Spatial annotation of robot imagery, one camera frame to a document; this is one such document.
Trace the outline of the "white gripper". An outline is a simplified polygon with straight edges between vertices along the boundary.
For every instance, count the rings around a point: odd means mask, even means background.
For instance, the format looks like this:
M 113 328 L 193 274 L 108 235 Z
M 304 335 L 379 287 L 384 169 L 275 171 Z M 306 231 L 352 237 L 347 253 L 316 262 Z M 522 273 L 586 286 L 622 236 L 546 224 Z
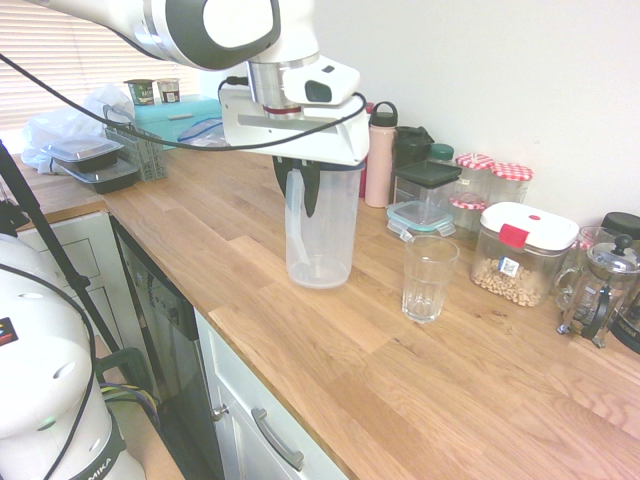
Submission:
M 315 212 L 321 180 L 320 164 L 312 161 L 355 166 L 369 151 L 366 100 L 359 94 L 338 106 L 304 106 L 298 116 L 271 118 L 248 91 L 229 88 L 221 91 L 221 108 L 227 144 L 274 156 L 274 172 L 283 195 L 290 158 L 303 160 L 308 218 Z

